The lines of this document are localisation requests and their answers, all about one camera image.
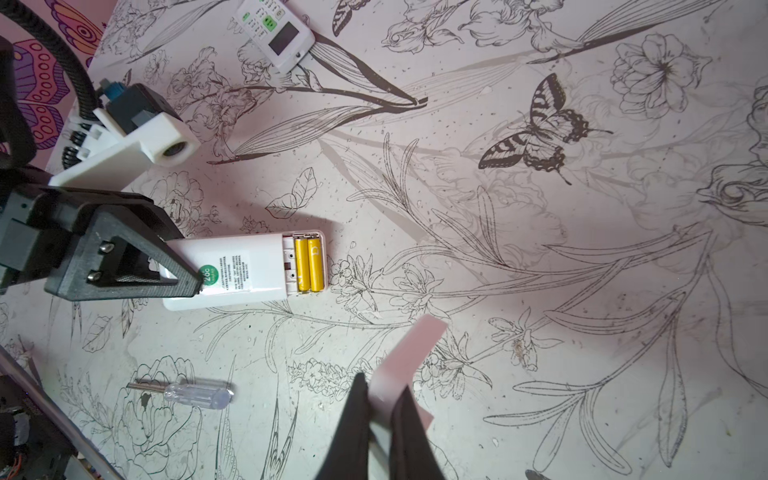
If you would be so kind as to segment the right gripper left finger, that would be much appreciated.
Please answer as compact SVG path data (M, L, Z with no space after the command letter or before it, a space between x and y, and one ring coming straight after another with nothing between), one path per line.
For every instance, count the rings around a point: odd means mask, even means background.
M317 480L368 478L371 406L363 373L352 382L339 423Z

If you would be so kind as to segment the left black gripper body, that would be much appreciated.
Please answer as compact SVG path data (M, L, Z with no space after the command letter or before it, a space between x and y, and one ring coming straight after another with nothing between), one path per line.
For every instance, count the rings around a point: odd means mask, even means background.
M1 291L43 279L57 269L70 241L82 235L95 209L114 191L1 182Z

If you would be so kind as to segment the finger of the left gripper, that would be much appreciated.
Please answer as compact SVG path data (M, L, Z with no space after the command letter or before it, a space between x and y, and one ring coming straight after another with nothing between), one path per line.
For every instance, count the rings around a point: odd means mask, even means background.
M69 301L188 298L202 275L170 246L181 237L170 218L148 204L88 205L68 218L72 233L44 285Z

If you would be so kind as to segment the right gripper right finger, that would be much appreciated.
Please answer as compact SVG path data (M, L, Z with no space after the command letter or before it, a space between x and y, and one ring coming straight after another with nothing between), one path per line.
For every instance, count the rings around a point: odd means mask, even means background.
M435 459L416 402L406 388L391 417L389 478L392 480L444 480Z

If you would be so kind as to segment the white battery cover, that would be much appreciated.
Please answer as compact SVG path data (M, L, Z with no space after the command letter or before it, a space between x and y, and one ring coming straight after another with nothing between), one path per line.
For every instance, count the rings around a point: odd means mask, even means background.
M432 315L420 317L373 371L368 385L374 435L391 430L391 415L401 394L411 389L417 370L447 330Z

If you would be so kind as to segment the white remote control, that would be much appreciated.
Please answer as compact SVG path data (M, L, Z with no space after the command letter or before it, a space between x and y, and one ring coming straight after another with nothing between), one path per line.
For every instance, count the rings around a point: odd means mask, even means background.
M227 307L290 297L297 287L294 237L319 236L324 255L325 288L328 283L326 238L319 230L173 240L172 250L202 276L200 291L193 297L165 298L170 311Z

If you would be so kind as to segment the clear handle screwdriver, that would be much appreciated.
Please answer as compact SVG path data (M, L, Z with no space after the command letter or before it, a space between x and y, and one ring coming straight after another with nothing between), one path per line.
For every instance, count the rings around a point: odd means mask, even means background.
M131 390L161 394L167 402L210 410L227 408L235 397L230 385L219 381L156 382L135 380L128 383L126 387Z

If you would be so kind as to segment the yellow battery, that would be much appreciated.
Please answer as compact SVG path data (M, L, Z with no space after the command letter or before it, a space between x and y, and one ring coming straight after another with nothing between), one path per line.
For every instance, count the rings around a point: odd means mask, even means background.
M319 236L308 239L309 276L312 292L321 292L325 288L324 255L322 240Z
M311 289L308 239L301 235L295 236L294 249L298 291L306 293Z

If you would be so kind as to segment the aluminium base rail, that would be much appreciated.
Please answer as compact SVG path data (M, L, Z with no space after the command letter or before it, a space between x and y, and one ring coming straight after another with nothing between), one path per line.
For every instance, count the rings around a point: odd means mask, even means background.
M6 350L1 351L1 477L123 477Z

